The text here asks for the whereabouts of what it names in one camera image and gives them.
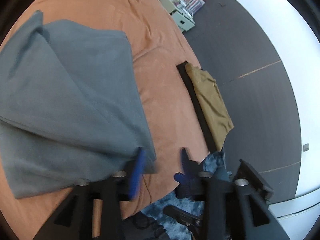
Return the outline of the folded brown garment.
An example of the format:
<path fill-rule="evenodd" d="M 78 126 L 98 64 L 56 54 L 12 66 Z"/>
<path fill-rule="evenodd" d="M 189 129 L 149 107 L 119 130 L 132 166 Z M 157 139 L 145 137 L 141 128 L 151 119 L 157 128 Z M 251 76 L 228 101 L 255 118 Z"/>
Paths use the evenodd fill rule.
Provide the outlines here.
<path fill-rule="evenodd" d="M 234 128 L 216 80 L 206 70 L 185 61 L 176 66 L 188 91 L 209 152 L 221 152 Z"/>

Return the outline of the orange-brown bed sheet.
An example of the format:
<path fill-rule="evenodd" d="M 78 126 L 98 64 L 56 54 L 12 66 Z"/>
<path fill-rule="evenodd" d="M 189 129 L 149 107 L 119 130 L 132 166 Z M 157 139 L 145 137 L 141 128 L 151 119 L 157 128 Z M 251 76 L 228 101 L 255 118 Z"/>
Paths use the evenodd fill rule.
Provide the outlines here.
<path fill-rule="evenodd" d="M 199 62 L 187 40 L 159 0 L 35 0 L 7 33 L 10 38 L 40 10 L 44 22 L 67 19 L 94 29 L 123 31 L 132 48 L 133 70 L 156 151 L 157 172 L 143 176 L 140 191 L 121 204 L 124 218 L 161 199 L 176 187 L 180 149 L 195 161 L 207 146 L 177 65 Z"/>

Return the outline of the white bedside cabinet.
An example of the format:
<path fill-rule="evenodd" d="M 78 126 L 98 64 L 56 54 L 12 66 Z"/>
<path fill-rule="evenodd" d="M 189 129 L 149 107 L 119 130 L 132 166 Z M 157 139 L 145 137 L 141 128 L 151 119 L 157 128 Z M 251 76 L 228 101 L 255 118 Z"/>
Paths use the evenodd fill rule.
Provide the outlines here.
<path fill-rule="evenodd" d="M 160 0 L 160 2 L 182 33 L 195 27 L 193 18 L 182 8 L 174 5 L 172 0 Z"/>

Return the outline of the grey t-shirt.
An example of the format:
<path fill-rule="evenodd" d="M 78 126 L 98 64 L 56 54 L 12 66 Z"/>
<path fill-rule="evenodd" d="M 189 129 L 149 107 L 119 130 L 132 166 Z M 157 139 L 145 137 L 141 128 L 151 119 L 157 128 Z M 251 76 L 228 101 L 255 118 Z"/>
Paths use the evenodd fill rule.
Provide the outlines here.
<path fill-rule="evenodd" d="M 100 181 L 155 148 L 124 32 L 36 11 L 1 50 L 1 162 L 15 198 Z"/>

